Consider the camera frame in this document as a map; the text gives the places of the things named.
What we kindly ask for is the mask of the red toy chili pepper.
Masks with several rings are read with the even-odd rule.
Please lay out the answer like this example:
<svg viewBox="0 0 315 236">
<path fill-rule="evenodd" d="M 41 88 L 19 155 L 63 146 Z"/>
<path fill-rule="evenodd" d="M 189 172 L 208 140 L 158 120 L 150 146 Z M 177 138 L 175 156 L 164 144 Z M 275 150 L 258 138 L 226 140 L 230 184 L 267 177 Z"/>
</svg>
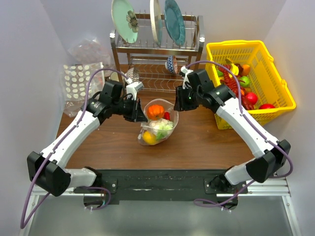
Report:
<svg viewBox="0 0 315 236">
<path fill-rule="evenodd" d="M 170 120 L 170 113 L 169 112 L 165 112 L 163 118 L 166 119 L 166 120 Z"/>
</svg>

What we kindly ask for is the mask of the orange toy pumpkin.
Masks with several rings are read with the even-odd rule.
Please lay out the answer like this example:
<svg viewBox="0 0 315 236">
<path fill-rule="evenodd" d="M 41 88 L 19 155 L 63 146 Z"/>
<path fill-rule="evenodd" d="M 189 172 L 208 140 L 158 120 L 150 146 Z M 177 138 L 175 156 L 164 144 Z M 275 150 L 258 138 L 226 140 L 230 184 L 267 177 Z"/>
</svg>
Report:
<svg viewBox="0 0 315 236">
<path fill-rule="evenodd" d="M 147 116 L 150 120 L 159 120 L 164 116 L 164 107 L 162 105 L 152 105 L 147 109 Z"/>
</svg>

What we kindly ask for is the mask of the polka dot zip bag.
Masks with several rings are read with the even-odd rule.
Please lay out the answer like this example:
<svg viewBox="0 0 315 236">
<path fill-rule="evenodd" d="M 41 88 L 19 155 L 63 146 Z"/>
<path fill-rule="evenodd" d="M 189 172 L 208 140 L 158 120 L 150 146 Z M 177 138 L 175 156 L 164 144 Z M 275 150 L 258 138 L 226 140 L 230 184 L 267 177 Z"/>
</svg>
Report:
<svg viewBox="0 0 315 236">
<path fill-rule="evenodd" d="M 154 146 L 167 140 L 179 121 L 179 112 L 164 99 L 154 99 L 144 108 L 147 122 L 141 123 L 138 141 L 144 146 Z"/>
</svg>

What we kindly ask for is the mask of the yellow toy lemon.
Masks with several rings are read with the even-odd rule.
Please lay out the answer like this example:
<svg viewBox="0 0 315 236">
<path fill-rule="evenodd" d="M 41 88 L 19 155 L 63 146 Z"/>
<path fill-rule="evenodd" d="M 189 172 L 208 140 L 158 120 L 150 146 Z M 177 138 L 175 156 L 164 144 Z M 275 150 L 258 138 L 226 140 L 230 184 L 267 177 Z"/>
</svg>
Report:
<svg viewBox="0 0 315 236">
<path fill-rule="evenodd" d="M 148 145 L 155 145 L 157 143 L 156 136 L 149 131 L 143 133 L 142 139 Z"/>
</svg>

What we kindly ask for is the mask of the white toy cauliflower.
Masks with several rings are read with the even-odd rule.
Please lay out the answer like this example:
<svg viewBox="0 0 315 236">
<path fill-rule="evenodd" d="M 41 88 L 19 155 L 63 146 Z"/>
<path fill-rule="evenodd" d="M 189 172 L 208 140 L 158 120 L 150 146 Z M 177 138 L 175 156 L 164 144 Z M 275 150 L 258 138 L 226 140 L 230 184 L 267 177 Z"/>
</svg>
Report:
<svg viewBox="0 0 315 236">
<path fill-rule="evenodd" d="M 156 136 L 157 141 L 159 141 L 172 134 L 174 124 L 169 120 L 161 118 L 159 120 L 150 121 L 149 127 L 152 133 Z"/>
</svg>

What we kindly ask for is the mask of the red toy lobster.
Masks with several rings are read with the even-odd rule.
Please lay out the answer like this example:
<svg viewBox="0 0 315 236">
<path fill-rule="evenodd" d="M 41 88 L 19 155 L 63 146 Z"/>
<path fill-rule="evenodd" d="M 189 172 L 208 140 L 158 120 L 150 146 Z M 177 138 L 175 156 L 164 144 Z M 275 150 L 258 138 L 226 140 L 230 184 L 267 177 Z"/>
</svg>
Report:
<svg viewBox="0 0 315 236">
<path fill-rule="evenodd" d="M 220 82 L 223 83 L 224 85 L 228 86 L 235 93 L 235 95 L 238 97 L 239 90 L 238 90 L 238 86 L 237 86 L 235 79 L 233 77 L 230 77 L 231 74 L 228 73 L 225 69 L 219 67 L 218 70 L 223 73 L 223 78 L 220 79 Z M 251 104 L 250 101 L 247 100 L 247 98 L 245 97 L 245 90 L 242 87 L 240 87 L 240 92 L 241 92 L 242 106 L 246 110 L 253 110 L 254 105 Z"/>
</svg>

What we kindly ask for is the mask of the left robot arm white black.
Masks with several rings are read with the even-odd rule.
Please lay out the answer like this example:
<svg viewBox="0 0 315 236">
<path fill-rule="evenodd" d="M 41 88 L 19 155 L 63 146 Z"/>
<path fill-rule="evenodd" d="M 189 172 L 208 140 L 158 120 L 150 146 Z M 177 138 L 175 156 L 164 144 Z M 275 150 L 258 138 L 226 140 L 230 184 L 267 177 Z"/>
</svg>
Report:
<svg viewBox="0 0 315 236">
<path fill-rule="evenodd" d="M 127 80 L 126 96 L 122 96 L 123 84 L 105 82 L 101 91 L 94 94 L 82 107 L 67 129 L 40 153 L 31 152 L 27 157 L 29 177 L 32 183 L 57 197 L 68 188 L 84 186 L 91 193 L 102 187 L 99 174 L 91 168 L 66 169 L 73 153 L 82 142 L 112 115 L 121 115 L 130 122 L 146 122 L 137 93 L 142 82 Z"/>
</svg>

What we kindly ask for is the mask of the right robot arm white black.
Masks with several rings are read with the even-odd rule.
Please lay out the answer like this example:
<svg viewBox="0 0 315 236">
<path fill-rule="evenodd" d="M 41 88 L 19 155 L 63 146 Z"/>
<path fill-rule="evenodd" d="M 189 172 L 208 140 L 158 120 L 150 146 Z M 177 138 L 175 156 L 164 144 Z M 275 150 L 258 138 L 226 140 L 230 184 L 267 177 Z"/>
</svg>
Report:
<svg viewBox="0 0 315 236">
<path fill-rule="evenodd" d="M 233 166 L 210 181 L 213 189 L 231 193 L 237 184 L 247 180 L 263 183 L 285 163 L 291 145 L 268 133 L 242 106 L 236 94 L 226 85 L 215 87 L 204 69 L 181 68 L 184 82 L 176 88 L 174 110 L 190 111 L 199 106 L 210 109 L 235 130 L 251 150 L 254 158 Z"/>
</svg>

